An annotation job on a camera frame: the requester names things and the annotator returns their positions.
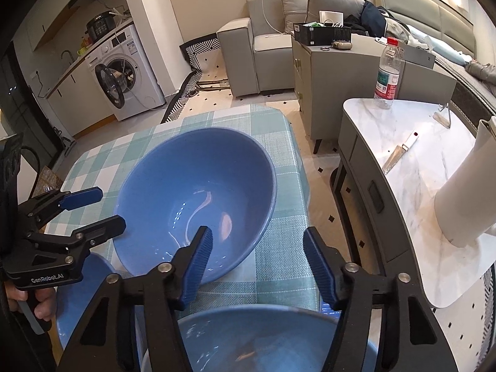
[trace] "sofa seat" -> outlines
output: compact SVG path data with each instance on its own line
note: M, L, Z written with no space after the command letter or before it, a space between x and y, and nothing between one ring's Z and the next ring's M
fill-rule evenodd
M256 36L253 50L261 91L295 87L291 35L271 33Z

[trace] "plastic bottle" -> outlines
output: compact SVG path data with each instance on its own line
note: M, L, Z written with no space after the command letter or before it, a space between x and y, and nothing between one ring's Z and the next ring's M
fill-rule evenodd
M374 94L374 99L380 108L389 109L393 104L401 71L401 61L398 40L388 38L387 46L380 57L379 74Z

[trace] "black box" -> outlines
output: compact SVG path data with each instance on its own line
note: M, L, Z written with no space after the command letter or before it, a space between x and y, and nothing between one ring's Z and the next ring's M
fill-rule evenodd
M295 41L306 46L331 46L335 41L351 42L348 27L306 27L293 24Z

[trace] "bowl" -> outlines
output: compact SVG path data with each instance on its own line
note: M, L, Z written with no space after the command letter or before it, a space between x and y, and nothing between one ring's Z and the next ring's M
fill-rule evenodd
M126 230L113 240L132 275L148 273L187 246L202 225L213 249L202 284L240 264L274 211L274 165L255 139L208 127L179 134L145 155L124 181L114 214Z
M194 372L321 372L337 319L279 305L239 305L179 320ZM362 372L373 372L369 342ZM145 353L142 372L152 372Z
M62 285L57 288L57 311L55 318L60 343L63 348L69 343L71 334L76 328L86 307L91 302L93 295L100 288L100 284L105 280L105 277L115 272L115 269L107 260L97 253L90 253L84 261L82 269L83 280L75 284ZM141 359L144 353L144 346L137 318L135 325L136 344L138 355Z

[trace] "faucet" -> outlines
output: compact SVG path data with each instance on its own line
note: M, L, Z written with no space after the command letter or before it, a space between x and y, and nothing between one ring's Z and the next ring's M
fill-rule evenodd
M72 60L71 64L74 63L74 56L70 51L63 51L62 54L60 55L60 59L62 59L62 57L64 56L64 53L66 53L66 52L69 53L70 59Z

